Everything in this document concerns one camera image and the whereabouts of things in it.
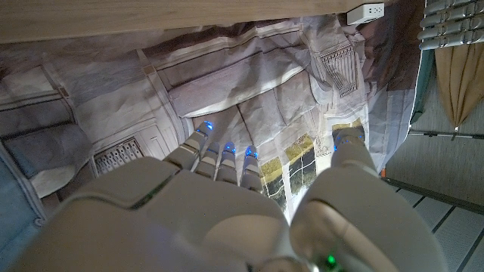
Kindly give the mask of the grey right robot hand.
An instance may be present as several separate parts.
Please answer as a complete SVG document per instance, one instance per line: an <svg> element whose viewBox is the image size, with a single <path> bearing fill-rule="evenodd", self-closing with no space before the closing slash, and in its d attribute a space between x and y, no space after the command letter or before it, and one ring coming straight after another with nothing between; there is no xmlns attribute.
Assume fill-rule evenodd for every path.
<svg viewBox="0 0 484 272"><path fill-rule="evenodd" d="M379 177L359 128L334 132L330 167L291 219L262 192L255 147L209 142L202 123L63 202L12 271L444 271L442 249Z"/></svg>

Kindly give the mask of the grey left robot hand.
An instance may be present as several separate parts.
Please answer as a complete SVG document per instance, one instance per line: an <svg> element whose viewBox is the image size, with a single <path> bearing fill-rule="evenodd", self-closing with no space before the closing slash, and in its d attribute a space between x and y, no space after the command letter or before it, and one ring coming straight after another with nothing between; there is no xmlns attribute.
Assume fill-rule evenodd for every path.
<svg viewBox="0 0 484 272"><path fill-rule="evenodd" d="M418 33L422 51L483 43L483 0L426 4Z"/></svg>

